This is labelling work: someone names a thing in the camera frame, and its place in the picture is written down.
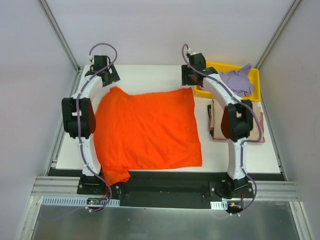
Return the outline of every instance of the black mounting bracket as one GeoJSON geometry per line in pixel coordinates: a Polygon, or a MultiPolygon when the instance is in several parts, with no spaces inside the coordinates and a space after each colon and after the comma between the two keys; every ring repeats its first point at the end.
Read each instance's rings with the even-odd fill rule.
{"type": "MultiPolygon", "coordinates": [[[[77,194],[80,195],[104,195],[106,194],[106,184],[96,176],[87,176],[82,174],[77,187],[77,194]]],[[[111,186],[112,199],[120,199],[122,191],[121,183],[117,183],[111,186]]]]}
{"type": "MultiPolygon", "coordinates": [[[[76,99],[65,97],[61,104],[64,131],[69,133],[70,137],[76,138],[79,136],[77,116],[73,115],[76,112],[76,99]]],[[[81,137],[88,139],[96,130],[96,118],[90,98],[79,99],[79,110],[81,111],[81,137]]]]}
{"type": "MultiPolygon", "coordinates": [[[[189,63],[192,67],[194,67],[196,70],[198,70],[201,73],[204,73],[206,75],[210,74],[217,74],[217,70],[215,70],[212,66],[207,67],[206,59],[202,55],[202,53],[195,53],[195,54],[187,54],[186,55],[189,59],[189,63]]],[[[182,72],[182,85],[200,85],[203,84],[204,76],[200,75],[197,72],[194,72],[191,68],[188,67],[188,65],[182,65],[181,66],[181,72],[182,72]]]]}
{"type": "Polygon", "coordinates": [[[225,173],[225,180],[218,184],[216,182],[210,183],[210,190],[212,194],[214,192],[217,196],[225,199],[238,198],[241,193],[246,193],[246,196],[251,196],[253,192],[252,184],[248,182],[246,176],[241,179],[232,179],[227,173],[225,173]]]}
{"type": "MultiPolygon", "coordinates": [[[[106,55],[95,55],[93,57],[93,64],[90,66],[90,70],[85,73],[85,77],[89,75],[93,75],[99,70],[110,64],[110,58],[106,55]]],[[[102,86],[105,87],[109,84],[117,82],[120,80],[118,72],[116,70],[115,65],[111,65],[108,69],[97,74],[102,79],[102,86]]]]}
{"type": "MultiPolygon", "coordinates": [[[[242,103],[252,109],[252,102],[250,100],[242,100],[242,103]]],[[[246,107],[239,103],[230,103],[224,108],[221,131],[226,139],[236,142],[238,139],[248,138],[253,128],[253,116],[246,107]]]]}

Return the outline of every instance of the orange towel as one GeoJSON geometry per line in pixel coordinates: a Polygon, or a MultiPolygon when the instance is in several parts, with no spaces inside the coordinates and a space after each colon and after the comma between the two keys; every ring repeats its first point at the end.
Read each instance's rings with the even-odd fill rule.
{"type": "Polygon", "coordinates": [[[191,88],[129,95],[113,87],[95,113],[94,146],[109,184],[129,170],[202,165],[191,88]]]}

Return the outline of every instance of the purple cloth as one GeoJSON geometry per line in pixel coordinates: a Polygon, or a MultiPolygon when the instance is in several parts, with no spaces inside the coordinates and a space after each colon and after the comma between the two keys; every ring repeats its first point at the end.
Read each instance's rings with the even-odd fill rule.
{"type": "Polygon", "coordinates": [[[248,63],[239,71],[219,72],[222,81],[238,96],[250,96],[254,91],[254,85],[250,83],[248,74],[251,64],[248,63]]]}

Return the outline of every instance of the folded cloth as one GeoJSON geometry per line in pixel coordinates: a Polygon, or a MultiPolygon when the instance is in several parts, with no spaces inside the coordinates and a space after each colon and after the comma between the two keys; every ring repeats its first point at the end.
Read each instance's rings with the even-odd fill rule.
{"type": "Polygon", "coordinates": [[[248,74],[251,70],[251,64],[245,65],[239,71],[219,72],[222,81],[238,96],[251,96],[254,85],[250,83],[248,74]]]}
{"type": "MultiPolygon", "coordinates": [[[[252,103],[252,109],[256,117],[258,118],[258,121],[260,123],[260,126],[262,128],[262,137],[260,140],[260,143],[265,142],[264,137],[264,121],[263,121],[263,113],[261,112],[261,107],[258,106],[257,102],[252,103]]],[[[221,107],[221,105],[218,103],[217,100],[211,101],[211,117],[210,117],[210,123],[209,127],[211,130],[213,130],[213,139],[214,140],[224,140],[226,139],[225,136],[222,133],[221,130],[221,122],[224,115],[224,109],[221,107]]],[[[253,129],[250,131],[249,140],[257,140],[259,137],[259,129],[256,124],[256,121],[253,120],[253,129]]]]}
{"type": "Polygon", "coordinates": [[[109,184],[126,182],[129,170],[202,165],[191,88],[129,95],[113,87],[99,103],[93,135],[109,184]]]}

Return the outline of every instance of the metal sheet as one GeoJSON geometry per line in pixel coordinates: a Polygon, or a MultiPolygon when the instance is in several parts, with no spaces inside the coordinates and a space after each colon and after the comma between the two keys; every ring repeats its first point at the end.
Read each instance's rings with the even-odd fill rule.
{"type": "MultiPolygon", "coordinates": [[[[42,206],[41,215],[56,218],[75,209],[42,206]]],[[[226,240],[299,239],[288,202],[257,201],[238,216],[223,210],[166,208],[80,209],[58,221],[37,219],[33,240],[226,240]]]]}

